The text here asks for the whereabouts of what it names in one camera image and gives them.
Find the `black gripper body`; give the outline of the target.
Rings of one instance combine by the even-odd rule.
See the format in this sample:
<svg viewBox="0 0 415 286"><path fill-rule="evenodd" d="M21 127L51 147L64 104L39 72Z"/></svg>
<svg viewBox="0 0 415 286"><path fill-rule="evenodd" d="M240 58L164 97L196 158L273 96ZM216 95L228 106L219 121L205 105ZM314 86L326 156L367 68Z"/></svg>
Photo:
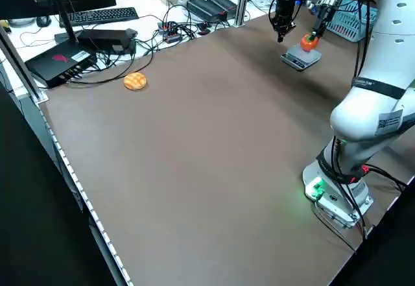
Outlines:
<svg viewBox="0 0 415 286"><path fill-rule="evenodd" d="M276 2L276 19L291 20L294 13L295 0L277 0Z"/></svg>
<svg viewBox="0 0 415 286"><path fill-rule="evenodd" d="M324 29L336 13L335 6L321 6L317 15L316 28Z"/></svg>

